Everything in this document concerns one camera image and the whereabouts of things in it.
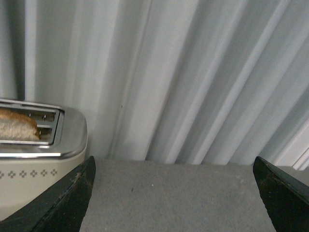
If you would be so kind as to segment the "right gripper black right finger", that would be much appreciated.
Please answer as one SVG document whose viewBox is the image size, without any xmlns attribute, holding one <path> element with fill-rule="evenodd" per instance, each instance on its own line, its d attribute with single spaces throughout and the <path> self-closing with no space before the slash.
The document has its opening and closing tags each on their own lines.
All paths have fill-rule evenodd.
<svg viewBox="0 0 309 232">
<path fill-rule="evenodd" d="M 273 227 L 278 232 L 309 230 L 309 187 L 258 156 L 253 174 Z"/>
</svg>

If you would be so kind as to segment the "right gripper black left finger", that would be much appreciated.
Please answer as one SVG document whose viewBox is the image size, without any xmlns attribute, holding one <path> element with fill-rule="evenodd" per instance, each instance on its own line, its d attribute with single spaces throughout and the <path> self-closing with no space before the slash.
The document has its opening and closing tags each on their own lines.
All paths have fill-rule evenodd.
<svg viewBox="0 0 309 232">
<path fill-rule="evenodd" d="M 86 215 L 96 175 L 93 156 L 33 201 L 1 221 L 2 232 L 78 232 Z"/>
</svg>

